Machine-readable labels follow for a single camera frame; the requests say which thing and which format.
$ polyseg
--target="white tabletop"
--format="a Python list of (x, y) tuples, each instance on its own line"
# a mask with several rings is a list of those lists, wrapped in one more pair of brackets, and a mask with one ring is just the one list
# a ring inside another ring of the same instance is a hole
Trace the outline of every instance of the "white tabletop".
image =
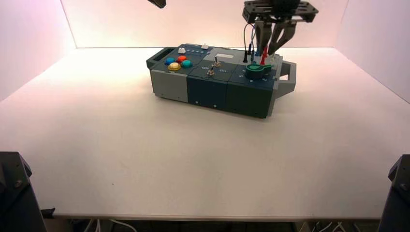
[(77, 49), (0, 103), (0, 150), (56, 216), (378, 218), (410, 105), (332, 48), (286, 48), (295, 92), (257, 119), (160, 99), (159, 49)]

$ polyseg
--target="gray handle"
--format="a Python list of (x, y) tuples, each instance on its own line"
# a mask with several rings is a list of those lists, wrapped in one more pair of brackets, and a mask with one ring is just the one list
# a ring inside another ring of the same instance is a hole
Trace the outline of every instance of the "gray handle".
[(151, 70), (152, 66), (164, 59), (168, 54), (173, 52), (176, 47), (165, 47), (155, 55), (146, 60), (146, 66)]
[(296, 63), (283, 61), (282, 68), (280, 69), (280, 76), (288, 76), (287, 80), (279, 80), (278, 91), (276, 98), (280, 98), (283, 95), (294, 91), (296, 86)]

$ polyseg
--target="small display screen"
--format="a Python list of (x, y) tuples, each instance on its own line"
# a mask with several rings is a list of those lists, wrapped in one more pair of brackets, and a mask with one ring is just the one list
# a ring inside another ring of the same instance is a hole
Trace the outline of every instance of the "small display screen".
[(224, 57), (224, 58), (230, 58), (230, 59), (234, 58), (233, 55), (228, 55), (228, 54), (223, 54), (223, 53), (218, 53), (216, 57)]

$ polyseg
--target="electronic control box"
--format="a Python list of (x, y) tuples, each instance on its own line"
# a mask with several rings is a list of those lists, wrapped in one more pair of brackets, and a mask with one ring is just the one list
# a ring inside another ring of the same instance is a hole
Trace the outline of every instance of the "electronic control box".
[(266, 118), (275, 99), (294, 90), (296, 64), (274, 55), (265, 65), (269, 69), (254, 78), (261, 57), (252, 59), (244, 62), (243, 50), (182, 44), (162, 49), (146, 65), (158, 97)]

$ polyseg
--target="white backdrop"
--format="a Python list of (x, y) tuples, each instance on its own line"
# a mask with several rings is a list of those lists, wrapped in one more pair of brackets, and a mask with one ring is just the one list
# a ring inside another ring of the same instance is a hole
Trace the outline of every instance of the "white backdrop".
[(350, 1), (336, 48), (410, 102), (409, 0)]
[[(309, 0), (319, 14), (300, 23), (294, 47), (333, 47), (348, 0)], [(243, 0), (62, 0), (77, 47), (243, 46)]]
[(0, 0), (0, 101), (75, 48), (59, 0)]

